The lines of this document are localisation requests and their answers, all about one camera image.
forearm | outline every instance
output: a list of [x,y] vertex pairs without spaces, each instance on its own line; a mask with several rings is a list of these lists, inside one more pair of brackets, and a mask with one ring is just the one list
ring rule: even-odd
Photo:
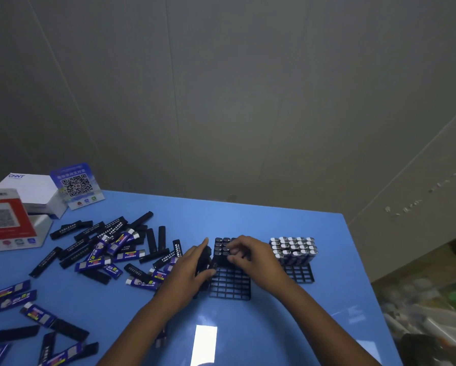
[[322,365],[379,364],[292,280],[274,295],[292,314]]
[[161,298],[154,297],[138,311],[97,366],[139,365],[171,316]]

person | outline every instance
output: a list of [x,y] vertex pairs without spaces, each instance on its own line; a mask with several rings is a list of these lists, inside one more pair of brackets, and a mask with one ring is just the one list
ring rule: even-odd
[[[210,269],[195,276],[197,261],[207,244],[206,238],[201,245],[185,252],[157,295],[138,311],[97,366],[140,365],[167,321],[189,304],[204,281],[216,274]],[[231,252],[228,260],[289,311],[322,365],[379,365],[304,289],[286,275],[269,244],[242,235],[227,247]]]

tabletop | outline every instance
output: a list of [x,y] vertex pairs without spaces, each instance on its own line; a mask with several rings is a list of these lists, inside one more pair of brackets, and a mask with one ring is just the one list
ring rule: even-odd
[[[180,239],[183,251],[205,237],[214,247],[214,238],[250,235],[262,241],[278,236],[311,236],[318,256],[311,262],[315,282],[302,287],[359,343],[384,365],[402,364],[377,300],[341,214],[274,208],[237,203],[182,199],[168,196],[105,191],[106,200],[67,210],[54,220],[50,232],[77,220],[108,223],[120,216],[134,221],[152,211],[146,224],[155,231],[166,226],[167,247]],[[54,247],[66,248],[73,235],[59,240],[49,237],[40,248],[0,252],[0,289],[22,282]],[[148,244],[144,245],[148,253]],[[122,269],[125,263],[119,263]],[[148,271],[153,262],[140,265]],[[153,293],[125,284],[124,272],[117,281],[103,285],[73,271],[63,270],[58,261],[37,279],[37,305],[59,318],[90,332],[88,343],[99,342],[99,353],[73,362],[94,365],[119,336],[135,313]],[[35,323],[19,313],[19,308],[0,312],[0,330]],[[15,341],[3,366],[35,366],[43,335]],[[58,335],[55,352],[75,343]],[[251,284],[251,300],[210,298],[201,293],[177,314],[167,327],[167,344],[152,348],[144,364],[191,365],[318,364],[290,314],[271,295]]]

wall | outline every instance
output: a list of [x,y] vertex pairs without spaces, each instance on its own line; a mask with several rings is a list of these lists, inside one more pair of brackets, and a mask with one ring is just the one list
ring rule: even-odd
[[340,212],[371,278],[359,213],[455,115],[456,0],[0,0],[0,179]]

person's right hand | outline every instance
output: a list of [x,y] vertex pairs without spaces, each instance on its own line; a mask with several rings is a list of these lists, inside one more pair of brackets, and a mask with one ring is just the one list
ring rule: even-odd
[[272,247],[250,236],[241,235],[226,246],[231,255],[228,261],[241,268],[262,289],[277,296],[293,283],[284,272]]

